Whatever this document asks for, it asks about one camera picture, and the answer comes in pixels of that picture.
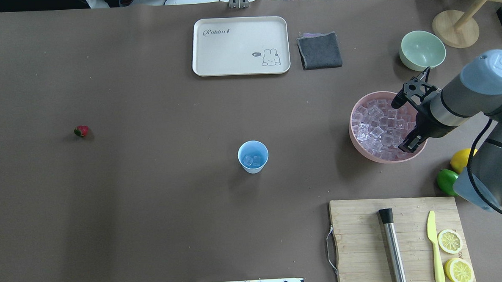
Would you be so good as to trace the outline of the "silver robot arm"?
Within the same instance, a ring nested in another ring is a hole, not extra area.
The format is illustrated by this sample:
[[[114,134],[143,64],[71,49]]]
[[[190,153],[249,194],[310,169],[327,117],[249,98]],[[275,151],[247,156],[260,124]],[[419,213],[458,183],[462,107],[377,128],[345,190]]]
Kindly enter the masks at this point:
[[[468,163],[453,190],[468,202],[502,215],[502,50],[468,63],[444,88],[428,82],[430,68],[403,84],[391,105],[416,110],[415,128],[399,149],[413,153],[429,138],[442,138],[469,118],[488,119],[470,147]]]

